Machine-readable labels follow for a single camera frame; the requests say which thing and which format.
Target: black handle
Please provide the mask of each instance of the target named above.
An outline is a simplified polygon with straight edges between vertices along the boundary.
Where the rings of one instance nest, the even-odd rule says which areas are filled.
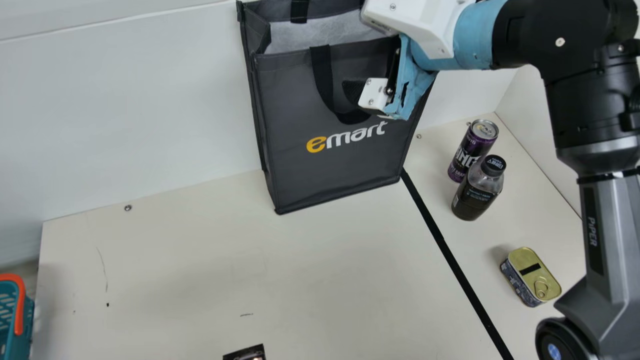
[[[291,22],[305,24],[309,11],[309,0],[291,0]]]
[[[333,101],[333,70],[331,67],[331,47],[329,45],[311,47],[311,64],[316,79],[316,88],[326,107],[345,125],[355,125],[367,121],[371,114],[362,110],[341,113],[335,110]]]

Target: gray tote bag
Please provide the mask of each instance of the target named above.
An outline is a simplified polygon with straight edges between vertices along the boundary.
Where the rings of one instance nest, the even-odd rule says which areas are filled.
[[[360,22],[360,0],[237,2],[253,119],[278,214],[400,180],[427,92],[409,121],[359,110],[399,47]]]

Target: energy drink can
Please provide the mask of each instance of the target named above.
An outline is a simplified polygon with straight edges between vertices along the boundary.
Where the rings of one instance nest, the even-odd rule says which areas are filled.
[[[449,165],[449,177],[461,183],[471,165],[489,153],[498,139],[498,132],[498,126],[489,120],[478,119],[471,123]]]
[[[528,247],[510,252],[500,270],[526,306],[536,307],[562,294],[556,278]]]

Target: dark drink bottle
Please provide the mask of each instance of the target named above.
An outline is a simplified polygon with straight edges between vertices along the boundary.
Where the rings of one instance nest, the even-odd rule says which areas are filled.
[[[453,213],[467,221],[480,217],[502,192],[506,168],[506,161],[497,155],[488,155],[473,164],[453,198]]]

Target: basket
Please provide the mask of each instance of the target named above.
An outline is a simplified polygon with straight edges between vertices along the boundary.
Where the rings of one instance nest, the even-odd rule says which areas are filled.
[[[31,348],[33,300],[18,275],[0,274],[0,360],[27,360]]]

